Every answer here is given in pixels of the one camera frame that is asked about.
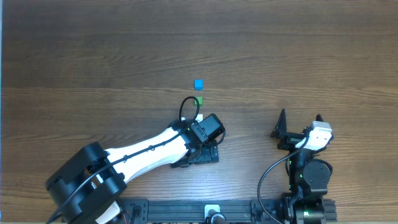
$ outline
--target green block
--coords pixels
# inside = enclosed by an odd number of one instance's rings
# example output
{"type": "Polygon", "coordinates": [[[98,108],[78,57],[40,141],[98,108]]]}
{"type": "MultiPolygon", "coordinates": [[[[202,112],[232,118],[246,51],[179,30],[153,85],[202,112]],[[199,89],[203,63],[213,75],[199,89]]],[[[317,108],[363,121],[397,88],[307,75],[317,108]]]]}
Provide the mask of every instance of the green block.
{"type": "MultiPolygon", "coordinates": [[[[199,101],[199,106],[203,106],[203,97],[201,97],[201,96],[195,96],[197,99],[198,99],[198,101],[199,101]]],[[[196,100],[194,100],[193,101],[193,104],[196,106],[197,105],[197,101],[196,100]]]]}

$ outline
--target wooden tabletop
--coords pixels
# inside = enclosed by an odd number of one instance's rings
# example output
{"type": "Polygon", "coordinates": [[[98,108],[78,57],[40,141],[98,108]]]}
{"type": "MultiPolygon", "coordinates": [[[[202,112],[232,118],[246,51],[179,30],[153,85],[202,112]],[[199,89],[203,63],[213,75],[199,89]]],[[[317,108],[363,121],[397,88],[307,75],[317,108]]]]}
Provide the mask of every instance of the wooden tabletop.
{"type": "MultiPolygon", "coordinates": [[[[220,162],[159,167],[124,197],[256,198],[285,108],[291,132],[318,113],[333,128],[340,221],[398,220],[396,1],[5,0],[2,53],[2,221],[45,221],[44,182],[82,146],[151,138],[190,95],[226,127],[220,162]]],[[[279,166],[263,197],[286,191],[279,166]]]]}

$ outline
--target wood grain surface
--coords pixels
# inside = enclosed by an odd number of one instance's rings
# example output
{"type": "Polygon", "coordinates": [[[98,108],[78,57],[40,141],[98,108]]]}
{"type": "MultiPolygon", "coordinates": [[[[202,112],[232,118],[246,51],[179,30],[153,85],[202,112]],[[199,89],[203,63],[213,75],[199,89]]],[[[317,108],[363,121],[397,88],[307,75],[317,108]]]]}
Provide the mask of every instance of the wood grain surface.
{"type": "MultiPolygon", "coordinates": [[[[335,140],[326,198],[340,221],[398,220],[397,1],[4,0],[2,221],[55,210],[44,182],[82,146],[133,144],[203,96],[227,135],[220,162],[154,169],[123,196],[249,200],[285,155],[280,110],[300,132],[321,113],[335,140]],[[193,90],[194,79],[204,90],[193,90]]],[[[264,198],[288,191],[284,167],[264,198]]]]}

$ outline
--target small block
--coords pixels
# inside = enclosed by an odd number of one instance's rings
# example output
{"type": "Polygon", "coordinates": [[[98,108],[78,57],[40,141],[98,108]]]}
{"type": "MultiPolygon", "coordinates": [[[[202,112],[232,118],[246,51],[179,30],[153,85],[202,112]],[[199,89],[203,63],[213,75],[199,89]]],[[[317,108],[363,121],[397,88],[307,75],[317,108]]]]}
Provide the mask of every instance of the small block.
{"type": "Polygon", "coordinates": [[[195,90],[202,90],[203,89],[203,80],[195,80],[195,90]]]}
{"type": "Polygon", "coordinates": [[[203,121],[203,114],[198,114],[197,116],[197,121],[200,123],[201,121],[203,121]]]}
{"type": "MultiPolygon", "coordinates": [[[[195,96],[197,99],[198,99],[198,101],[199,101],[199,106],[203,106],[203,97],[201,97],[201,96],[195,96]]],[[[197,105],[197,101],[196,100],[194,100],[193,101],[193,104],[196,106],[197,105]]]]}

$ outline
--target blue cube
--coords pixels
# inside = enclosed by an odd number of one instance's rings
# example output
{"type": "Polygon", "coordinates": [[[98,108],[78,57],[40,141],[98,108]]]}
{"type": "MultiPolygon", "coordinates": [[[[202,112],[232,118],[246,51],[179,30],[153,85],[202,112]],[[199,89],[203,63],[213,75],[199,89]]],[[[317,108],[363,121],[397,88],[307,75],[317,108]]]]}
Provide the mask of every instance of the blue cube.
{"type": "Polygon", "coordinates": [[[195,90],[203,89],[203,80],[195,80],[195,90]]]}

